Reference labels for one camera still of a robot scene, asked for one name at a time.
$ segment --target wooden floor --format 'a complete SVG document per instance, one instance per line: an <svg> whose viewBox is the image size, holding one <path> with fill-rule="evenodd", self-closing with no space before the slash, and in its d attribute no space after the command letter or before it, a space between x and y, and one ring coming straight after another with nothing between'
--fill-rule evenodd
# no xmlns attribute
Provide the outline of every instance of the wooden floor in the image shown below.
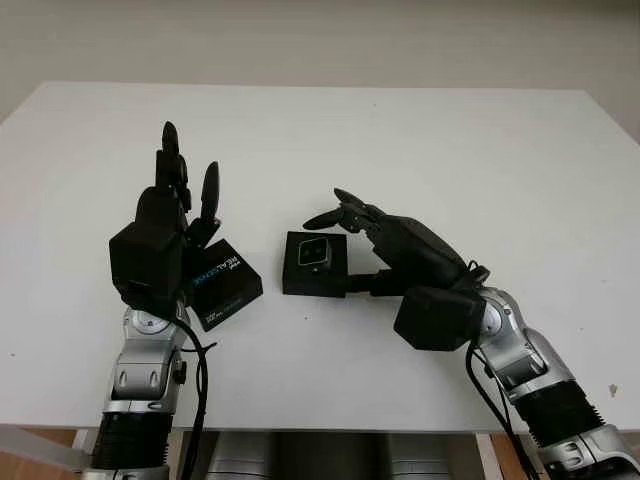
<svg viewBox="0 0 640 480"><path fill-rule="evenodd" d="M73 444L76 435L75 430L27 430L68 447ZM0 478L3 480L77 480L80 476L57 467L0 452Z"/></svg>

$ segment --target silver robotic arm segment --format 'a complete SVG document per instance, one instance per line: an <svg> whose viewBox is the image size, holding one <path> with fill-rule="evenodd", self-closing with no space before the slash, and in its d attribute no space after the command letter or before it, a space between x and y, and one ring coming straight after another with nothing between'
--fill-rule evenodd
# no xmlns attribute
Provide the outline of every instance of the silver robotic arm segment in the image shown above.
<svg viewBox="0 0 640 480"><path fill-rule="evenodd" d="M189 324L178 304L176 317ZM118 356L93 451L83 480L167 480L167 435L186 378L180 349L185 334L142 310L124 314L124 347Z"/></svg>
<svg viewBox="0 0 640 480"><path fill-rule="evenodd" d="M494 288L477 348L529 425L552 478L640 479L640 462L617 428L605 425L571 371L542 334L524 323L516 301Z"/></svg>
<svg viewBox="0 0 640 480"><path fill-rule="evenodd" d="M508 293L483 288L487 302L478 348L513 403L544 387L574 380L546 338L527 327L517 302Z"/></svg>

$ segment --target black box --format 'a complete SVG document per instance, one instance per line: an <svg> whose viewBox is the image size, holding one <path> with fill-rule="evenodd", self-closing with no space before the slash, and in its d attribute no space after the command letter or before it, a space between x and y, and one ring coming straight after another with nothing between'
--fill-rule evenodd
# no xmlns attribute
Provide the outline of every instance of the black box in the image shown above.
<svg viewBox="0 0 640 480"><path fill-rule="evenodd" d="M203 253L192 274L193 309L206 331L262 295L262 280L226 240Z"/></svg>
<svg viewBox="0 0 640 480"><path fill-rule="evenodd" d="M284 294L344 297L347 275L346 235L287 233L282 271Z"/></svg>

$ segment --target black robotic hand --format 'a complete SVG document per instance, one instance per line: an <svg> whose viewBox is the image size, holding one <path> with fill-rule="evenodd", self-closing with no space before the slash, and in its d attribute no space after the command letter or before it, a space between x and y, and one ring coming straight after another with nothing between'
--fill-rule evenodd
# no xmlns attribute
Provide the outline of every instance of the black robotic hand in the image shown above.
<svg viewBox="0 0 640 480"><path fill-rule="evenodd" d="M373 252L391 267L376 274L350 275L347 291L403 296L394 330L414 348L455 350L470 340L485 307L477 290L489 271L475 262L467 265L419 221L388 215L338 188L334 193L340 206L303 227L319 230L340 225L351 233L364 230Z"/></svg>
<svg viewBox="0 0 640 480"><path fill-rule="evenodd" d="M111 275L122 300L161 318L174 315L178 300L189 304L191 265L220 226L218 163L207 168L201 214L191 225L187 181L178 132L166 122L162 149L156 152L155 185L140 195L135 220L109 241Z"/></svg>

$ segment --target white wall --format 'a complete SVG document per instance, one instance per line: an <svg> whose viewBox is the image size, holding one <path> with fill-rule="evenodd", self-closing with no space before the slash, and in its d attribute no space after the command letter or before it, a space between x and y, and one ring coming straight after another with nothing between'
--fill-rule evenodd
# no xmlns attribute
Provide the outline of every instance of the white wall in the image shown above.
<svg viewBox="0 0 640 480"><path fill-rule="evenodd" d="M640 0L0 0L0 119L42 80L587 90L640 139Z"/></svg>

